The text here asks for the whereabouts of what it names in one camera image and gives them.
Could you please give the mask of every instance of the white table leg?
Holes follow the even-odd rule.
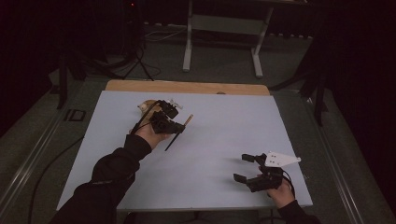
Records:
[[[259,34],[259,42],[257,43],[256,48],[251,49],[251,57],[253,59],[253,65],[254,65],[256,77],[262,77],[262,64],[260,63],[259,52],[260,49],[262,48],[262,41],[265,38],[265,33],[267,31],[268,24],[270,22],[273,11],[274,9],[272,7],[268,8],[267,16],[265,18],[265,21],[262,23],[262,30],[260,31]]]
[[[190,63],[191,63],[191,20],[192,20],[192,0],[189,1],[189,18],[187,21],[187,44],[186,51],[184,52],[184,62],[183,62],[183,72],[190,72]]]

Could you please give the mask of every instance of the dark background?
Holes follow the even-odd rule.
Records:
[[[112,18],[123,21],[118,1],[112,14],[98,17],[100,4],[81,1],[2,1],[0,3],[0,109],[3,135],[45,92],[51,88],[48,73],[58,66],[60,46],[71,43],[88,56],[104,59],[107,49],[117,49],[122,26],[109,32],[98,22]],[[326,86],[354,133],[378,186],[395,213],[396,115],[396,2],[346,2],[347,9],[331,13],[322,24],[322,14],[293,8],[276,9],[268,32],[313,35],[313,47],[305,61],[321,64]],[[204,1],[198,10],[260,17],[256,7],[236,7],[222,12]],[[149,23],[185,24],[187,1],[147,0],[142,15]]]

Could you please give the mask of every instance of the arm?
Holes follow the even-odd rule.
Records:
[[[95,164],[91,181],[76,188],[50,223],[115,223],[117,205],[134,183],[139,162],[166,137],[150,125],[127,134],[124,147]]]
[[[309,216],[294,199],[290,185],[286,180],[278,189],[268,189],[267,193],[271,196],[278,208],[279,214],[288,224],[320,224],[317,217]]]

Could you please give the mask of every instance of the floor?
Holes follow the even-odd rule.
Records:
[[[178,29],[169,28],[169,34]],[[291,77],[310,44],[310,39],[268,36],[260,52],[264,77],[257,79],[249,51],[254,43],[251,36],[217,35],[214,41],[212,34],[194,34],[189,73],[181,69],[185,33],[164,37],[166,34],[147,36],[142,61],[149,65],[148,72],[154,79],[266,86]],[[114,72],[124,75],[131,67]],[[58,95],[47,93],[1,138],[0,190],[5,193],[0,202],[1,223],[28,222],[30,208],[33,208],[32,223],[47,223],[56,212],[78,153],[80,142],[76,141],[84,135],[99,94],[109,81],[90,69],[87,71],[89,76],[85,81],[69,77],[68,101],[63,109],[56,109]],[[147,78],[140,65],[127,77]],[[304,210],[316,215],[323,224],[396,223],[332,98],[332,92],[325,92],[327,110],[322,112],[323,126],[320,127],[312,116],[312,99],[302,98],[298,93],[301,84],[294,83],[271,94],[276,99],[296,154],[304,158],[300,166],[314,202]],[[83,121],[64,120],[69,109],[83,110],[87,115]],[[69,150],[51,163],[68,147]],[[35,195],[33,206],[32,195]],[[261,213],[266,217],[270,210],[261,210]],[[119,223],[125,216],[126,213],[119,213]]]

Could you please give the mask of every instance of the white table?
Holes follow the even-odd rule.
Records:
[[[206,30],[216,31],[225,33],[235,33],[243,35],[257,35],[258,42],[255,48],[251,49],[251,56],[253,60],[254,70],[256,77],[262,77],[262,65],[260,63],[259,52],[262,47],[262,41],[264,40],[265,33],[268,28],[269,21],[271,19],[273,7],[269,7],[266,12],[263,12],[265,19],[260,20],[248,20],[248,19],[237,19],[227,18],[219,16],[207,16],[193,13],[192,10],[193,0],[189,0],[189,17],[187,21],[187,44],[184,53],[183,71],[190,71],[191,64],[191,53],[192,43],[191,36],[192,30]]]
[[[251,193],[233,180],[234,173],[247,177],[259,173],[257,163],[241,160],[244,153],[275,151],[294,156],[272,96],[103,91],[58,208],[78,185],[91,179],[92,168],[100,158],[123,146],[125,134],[140,119],[140,103],[171,98],[184,106],[175,121],[183,123],[190,114],[194,117],[168,151],[164,149],[171,139],[161,142],[141,161],[136,181],[118,208],[180,211],[273,207],[265,192]],[[294,163],[284,169],[292,178],[299,204],[312,205],[299,165]]]

